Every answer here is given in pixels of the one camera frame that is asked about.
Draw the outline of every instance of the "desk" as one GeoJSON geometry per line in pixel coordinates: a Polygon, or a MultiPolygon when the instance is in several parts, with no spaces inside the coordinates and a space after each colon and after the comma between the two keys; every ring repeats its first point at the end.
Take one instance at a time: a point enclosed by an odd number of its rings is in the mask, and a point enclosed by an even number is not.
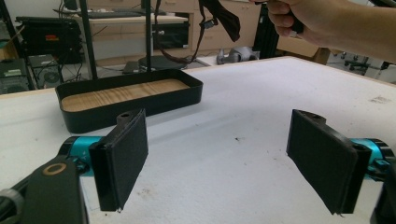
{"type": "MultiPolygon", "coordinates": [[[[187,18],[176,17],[176,16],[158,16],[159,24],[169,24],[169,23],[182,23],[183,21],[187,21],[187,18]]],[[[84,26],[82,23],[82,18],[76,18],[80,29],[83,30],[84,26]]],[[[154,16],[151,15],[151,24],[154,23],[154,16]]],[[[146,24],[146,16],[141,17],[132,17],[132,18],[112,18],[112,19],[90,19],[90,29],[98,28],[99,33],[106,29],[107,26],[126,26],[126,25],[135,25],[146,24]]],[[[95,32],[90,32],[92,39],[95,35],[95,32]]],[[[85,52],[85,61],[87,62],[87,67],[89,69],[90,78],[92,78],[92,71],[90,65],[90,58],[88,55],[87,42],[85,32],[82,32],[82,47],[85,52]]],[[[126,33],[122,32],[120,28],[120,32],[116,35],[112,35],[111,37],[107,37],[102,40],[92,41],[93,45],[93,54],[95,60],[106,59],[106,58],[114,58],[120,56],[128,56],[128,55],[136,55],[138,53],[144,53],[146,55],[146,36],[144,29],[138,29],[137,31],[129,31],[126,33]]]]}
{"type": "MultiPolygon", "coordinates": [[[[202,102],[147,118],[148,159],[124,210],[100,212],[81,178],[92,224],[369,223],[382,183],[364,180],[355,214],[332,216],[286,155],[291,110],[394,149],[395,86],[288,57],[185,71],[205,83],[202,102]]],[[[54,90],[27,93],[0,96],[0,189],[72,135],[54,90]]]]}

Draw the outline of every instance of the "white wall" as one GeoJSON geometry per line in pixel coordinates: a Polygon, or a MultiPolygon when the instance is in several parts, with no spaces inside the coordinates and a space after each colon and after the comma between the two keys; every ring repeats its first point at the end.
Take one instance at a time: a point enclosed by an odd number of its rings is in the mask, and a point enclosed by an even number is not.
{"type": "Polygon", "coordinates": [[[54,12],[62,0],[5,0],[9,15],[13,21],[17,16],[58,17],[54,12]]]}

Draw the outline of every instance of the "black strap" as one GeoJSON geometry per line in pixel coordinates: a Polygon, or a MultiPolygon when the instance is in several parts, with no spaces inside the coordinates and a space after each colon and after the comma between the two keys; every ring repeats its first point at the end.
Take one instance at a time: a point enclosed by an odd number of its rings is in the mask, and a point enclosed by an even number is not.
{"type": "Polygon", "coordinates": [[[211,21],[205,20],[204,5],[202,3],[202,0],[199,0],[199,10],[202,15],[202,20],[200,23],[201,30],[200,30],[200,34],[199,34],[199,38],[198,38],[197,49],[195,50],[194,54],[192,55],[192,57],[190,59],[188,59],[187,57],[186,58],[178,58],[178,57],[174,57],[174,56],[170,55],[169,53],[167,53],[160,44],[160,38],[158,35],[158,33],[159,33],[158,20],[157,20],[160,5],[161,5],[161,0],[157,0],[157,4],[155,6],[155,11],[154,11],[154,23],[155,23],[155,40],[156,40],[155,42],[156,42],[158,49],[161,51],[163,56],[165,56],[168,60],[170,60],[172,62],[175,62],[175,63],[192,63],[192,62],[194,62],[196,59],[196,55],[198,53],[198,49],[201,45],[202,38],[204,37],[205,28],[219,24],[217,22],[217,19],[214,19],[211,21]]]}

